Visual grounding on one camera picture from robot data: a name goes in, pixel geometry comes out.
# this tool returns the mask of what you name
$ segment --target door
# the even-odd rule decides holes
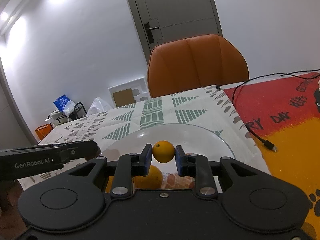
[[[211,0],[135,0],[135,3],[149,50],[164,42],[219,34]]]

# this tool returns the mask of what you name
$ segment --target door frame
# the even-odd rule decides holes
[[[216,3],[214,2],[214,0],[210,0],[210,2],[211,2],[214,17],[216,20],[218,34],[220,36],[222,36],[222,29],[221,29],[221,25],[220,25],[220,20],[219,20],[219,16],[218,16]],[[141,42],[144,56],[145,56],[146,61],[148,63],[151,52],[150,52],[150,47],[149,47],[149,43],[148,43],[148,38],[147,38],[145,30],[144,30],[143,22],[141,20],[141,17],[140,17],[139,11],[138,11],[138,6],[136,3],[136,0],[128,0],[128,4],[129,4],[129,7],[130,7],[130,10],[132,13],[134,24],[135,24],[137,32],[138,32],[138,36],[139,36],[139,39]]]

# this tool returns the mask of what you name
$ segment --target patterned tablecloth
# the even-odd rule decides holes
[[[272,153],[255,139],[271,174],[309,197],[310,211],[302,229],[312,239],[320,239],[319,80],[289,77],[245,85],[237,90],[234,101],[242,120],[277,146],[278,152]],[[229,98],[233,91],[225,90]]]
[[[54,128],[41,144],[94,140],[102,152],[128,134],[166,123],[204,127],[224,139],[237,160],[269,172],[228,96],[223,90],[217,91],[215,86],[153,98],[68,122]],[[26,189],[83,162],[84,159],[74,160],[61,170],[24,178],[20,182]]]

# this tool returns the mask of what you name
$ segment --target hand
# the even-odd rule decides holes
[[[23,189],[18,180],[0,182],[0,236],[12,239],[27,230],[18,212]]]

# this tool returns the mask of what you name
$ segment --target orange chair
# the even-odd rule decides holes
[[[244,57],[215,34],[164,43],[154,47],[150,55],[148,86],[152,98],[248,79]]]

